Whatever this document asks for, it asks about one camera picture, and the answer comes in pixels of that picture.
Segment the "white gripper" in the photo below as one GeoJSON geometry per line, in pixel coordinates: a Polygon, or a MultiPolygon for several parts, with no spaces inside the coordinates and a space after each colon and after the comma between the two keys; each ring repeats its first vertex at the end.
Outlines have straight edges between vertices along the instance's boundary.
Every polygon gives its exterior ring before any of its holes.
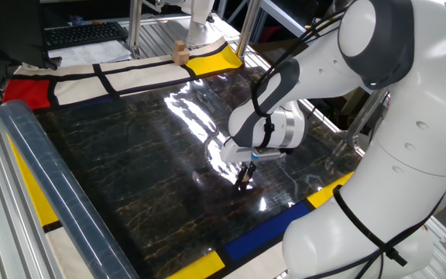
{"type": "MultiPolygon", "coordinates": [[[[252,160],[253,148],[251,147],[240,147],[236,145],[227,145],[221,148],[221,160],[225,163],[240,163],[249,162],[252,160]]],[[[237,180],[235,181],[235,186],[238,190],[242,188],[242,182],[244,180],[245,174],[247,172],[248,179],[250,180],[256,170],[257,166],[251,162],[247,171],[247,166],[242,165],[241,170],[238,173],[237,180]]]]}

